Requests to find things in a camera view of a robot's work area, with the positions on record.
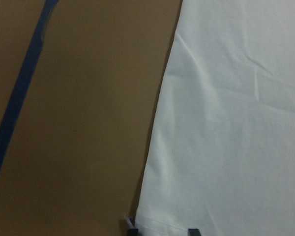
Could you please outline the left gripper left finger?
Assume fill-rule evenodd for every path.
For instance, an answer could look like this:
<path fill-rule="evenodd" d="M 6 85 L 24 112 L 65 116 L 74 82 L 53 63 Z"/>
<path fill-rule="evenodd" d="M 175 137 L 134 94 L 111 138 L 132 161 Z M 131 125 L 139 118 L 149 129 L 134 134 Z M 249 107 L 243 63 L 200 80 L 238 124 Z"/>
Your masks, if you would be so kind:
<path fill-rule="evenodd" d="M 134 223 L 132 222 L 132 218 L 125 215 L 124 219 L 127 223 L 128 230 L 127 230 L 127 236 L 138 236 L 139 235 L 139 230 L 135 228 Z"/>

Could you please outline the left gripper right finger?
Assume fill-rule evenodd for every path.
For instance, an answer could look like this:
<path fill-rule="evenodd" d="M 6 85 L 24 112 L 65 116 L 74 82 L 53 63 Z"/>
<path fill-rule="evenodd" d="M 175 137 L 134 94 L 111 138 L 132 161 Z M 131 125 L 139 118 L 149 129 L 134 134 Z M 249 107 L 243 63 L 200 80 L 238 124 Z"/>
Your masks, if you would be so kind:
<path fill-rule="evenodd" d="M 188 229 L 188 236 L 201 236 L 200 230 L 197 228 Z"/>

